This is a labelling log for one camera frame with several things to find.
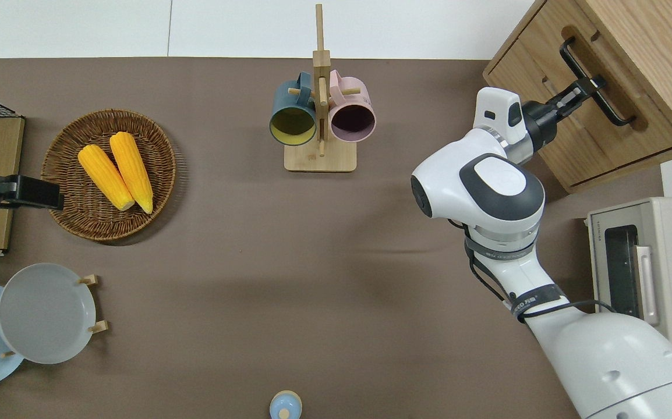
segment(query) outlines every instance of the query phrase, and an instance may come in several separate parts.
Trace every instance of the blue mug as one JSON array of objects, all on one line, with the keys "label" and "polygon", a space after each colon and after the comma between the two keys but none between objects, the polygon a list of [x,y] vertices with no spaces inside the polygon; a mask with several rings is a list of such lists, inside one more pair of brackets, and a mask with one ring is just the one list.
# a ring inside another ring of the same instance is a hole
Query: blue mug
[{"label": "blue mug", "polygon": [[[269,131],[284,145],[302,145],[315,136],[315,102],[310,97],[313,76],[301,72],[297,80],[283,82],[274,93]],[[297,88],[296,95],[289,93]]]}]

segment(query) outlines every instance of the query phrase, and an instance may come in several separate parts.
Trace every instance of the wooden cabinet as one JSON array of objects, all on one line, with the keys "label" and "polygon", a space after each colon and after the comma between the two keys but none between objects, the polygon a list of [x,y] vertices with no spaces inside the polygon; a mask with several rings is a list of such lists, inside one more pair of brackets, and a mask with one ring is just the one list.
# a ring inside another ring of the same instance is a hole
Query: wooden cabinet
[{"label": "wooden cabinet", "polygon": [[558,125],[540,154],[570,193],[672,159],[672,0],[538,0],[483,72],[491,86],[545,102],[576,77],[572,55],[619,116],[613,125],[591,99]]}]

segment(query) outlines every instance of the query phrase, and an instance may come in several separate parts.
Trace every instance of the round woven tray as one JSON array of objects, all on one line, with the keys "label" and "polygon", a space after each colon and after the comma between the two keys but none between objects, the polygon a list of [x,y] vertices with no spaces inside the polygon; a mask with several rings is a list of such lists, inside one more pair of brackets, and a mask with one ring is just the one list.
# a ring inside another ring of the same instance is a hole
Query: round woven tray
[{"label": "round woven tray", "polygon": [[[139,204],[119,211],[88,177],[77,153],[97,144],[114,162],[109,139],[118,131],[134,135],[153,191],[153,211]],[[168,136],[151,119],[132,111],[106,109],[92,112],[67,125],[52,141],[41,167],[41,178],[59,184],[64,209],[51,211],[68,232],[96,242],[110,242],[137,233],[152,222],[171,196],[176,181],[176,157]]]}]

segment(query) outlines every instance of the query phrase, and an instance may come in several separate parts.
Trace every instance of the black handle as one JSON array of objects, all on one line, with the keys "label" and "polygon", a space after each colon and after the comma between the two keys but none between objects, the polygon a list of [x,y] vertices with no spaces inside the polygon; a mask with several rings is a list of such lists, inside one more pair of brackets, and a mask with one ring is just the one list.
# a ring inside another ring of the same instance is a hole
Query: black handle
[{"label": "black handle", "polygon": [[[589,76],[584,72],[582,69],[582,66],[579,65],[579,63],[576,61],[573,55],[571,55],[570,50],[568,49],[568,46],[573,44],[575,42],[576,38],[575,37],[570,37],[567,40],[564,41],[564,43],[560,46],[559,48],[559,53],[561,53],[561,57],[564,59],[564,62],[567,63],[568,68],[571,69],[571,72],[575,75],[577,79],[589,79]],[[600,80],[604,80],[600,75],[595,76]],[[610,106],[608,101],[605,100],[604,96],[600,92],[594,92],[592,93],[592,100],[597,103],[597,107],[600,108],[600,111],[603,111],[605,114],[605,117],[608,118],[608,120],[613,123],[613,125],[617,125],[618,127],[623,127],[624,125],[631,124],[631,122],[636,119],[636,116],[632,116],[629,119],[623,119],[620,116],[616,114],[614,111],[613,107]]]}]

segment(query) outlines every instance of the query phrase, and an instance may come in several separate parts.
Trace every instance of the brown table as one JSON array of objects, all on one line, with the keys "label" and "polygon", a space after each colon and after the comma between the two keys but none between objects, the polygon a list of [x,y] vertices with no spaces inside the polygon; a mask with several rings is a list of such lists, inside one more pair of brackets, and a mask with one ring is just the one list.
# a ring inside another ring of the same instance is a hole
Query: brown table
[{"label": "brown table", "polygon": [[[24,361],[0,417],[267,417],[296,390],[304,417],[576,417],[548,361],[470,274],[461,233],[413,201],[413,168],[472,123],[485,61],[342,61],[378,119],[351,174],[290,173],[267,130],[273,90],[308,59],[0,59],[0,100],[27,122],[20,171],[98,109],[154,119],[177,147],[171,202],[124,245],[16,211],[0,284],[55,262],[96,273],[112,329],[70,361]],[[650,169],[549,194],[541,262],[591,297],[587,211],[662,194]]]}]

